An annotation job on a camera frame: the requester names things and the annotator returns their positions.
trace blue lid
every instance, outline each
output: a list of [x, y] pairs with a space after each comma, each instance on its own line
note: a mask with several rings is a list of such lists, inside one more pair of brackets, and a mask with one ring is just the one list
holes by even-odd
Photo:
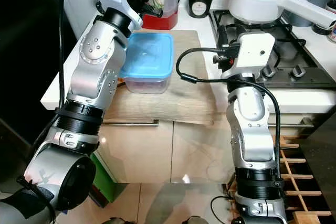
[[129, 38], [120, 78], [165, 79], [172, 74], [174, 40], [170, 34], [135, 33]]

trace cabinet handle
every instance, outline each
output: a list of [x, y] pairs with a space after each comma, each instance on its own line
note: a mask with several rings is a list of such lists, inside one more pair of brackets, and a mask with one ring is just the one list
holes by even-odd
[[153, 120], [152, 123], [102, 123], [101, 126], [114, 127], [114, 126], [151, 126], [158, 127], [159, 121]]
[[[269, 123], [268, 127], [275, 128], [275, 123]], [[284, 123], [280, 125], [281, 128], [314, 128], [313, 123], [309, 118], [303, 118], [301, 123]]]

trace wooden cutting board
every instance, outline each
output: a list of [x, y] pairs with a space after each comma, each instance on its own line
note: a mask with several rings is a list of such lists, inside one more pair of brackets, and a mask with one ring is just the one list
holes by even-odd
[[[165, 30], [174, 37], [175, 60], [168, 89], [163, 94], [135, 94], [126, 86], [117, 88], [105, 122], [169, 121], [211, 124], [216, 116], [215, 97], [208, 83], [192, 84], [180, 79], [175, 70], [179, 55], [189, 48], [200, 47], [196, 31]], [[182, 72], [208, 78], [201, 52], [187, 55], [180, 64]]]

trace gas stove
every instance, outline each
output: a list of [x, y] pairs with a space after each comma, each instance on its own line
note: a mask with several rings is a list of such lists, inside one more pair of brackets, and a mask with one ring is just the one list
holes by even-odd
[[209, 15], [218, 41], [218, 31], [226, 31], [229, 44], [245, 32], [272, 34], [276, 41], [267, 62], [256, 80], [268, 88], [336, 89], [336, 82], [314, 59], [305, 47], [306, 41], [297, 38], [292, 26], [281, 18], [270, 24], [245, 24], [235, 19], [228, 10], [211, 10]]

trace white countertop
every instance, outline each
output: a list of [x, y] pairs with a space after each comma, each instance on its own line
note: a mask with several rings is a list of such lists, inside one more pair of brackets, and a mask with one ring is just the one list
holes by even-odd
[[[86, 28], [84, 34], [89, 31], [91, 26], [92, 21]], [[201, 47], [216, 47], [208, 17], [202, 19], [191, 18], [185, 8], [180, 8], [179, 21], [173, 29], [195, 30], [198, 32]], [[294, 27], [293, 32], [298, 38], [303, 38], [307, 41], [307, 49], [329, 75], [336, 80], [336, 44], [329, 42], [325, 36], [315, 34], [310, 27]], [[71, 75], [78, 63], [78, 51], [79, 42], [77, 42], [64, 64], [66, 91], [69, 89]], [[213, 53], [205, 52], [203, 55], [209, 79], [218, 79], [221, 72], [217, 69], [217, 65], [212, 63]], [[218, 110], [225, 111], [228, 95], [226, 86], [221, 83], [212, 83], [212, 88], [216, 97]], [[326, 113], [336, 105], [336, 91], [281, 89], [271, 90], [271, 92], [278, 100], [281, 113]], [[46, 109], [53, 110], [58, 106], [58, 99], [59, 86], [57, 74], [43, 95], [41, 103]], [[274, 111], [273, 104], [268, 97], [266, 97], [266, 102], [269, 104], [271, 111]]]

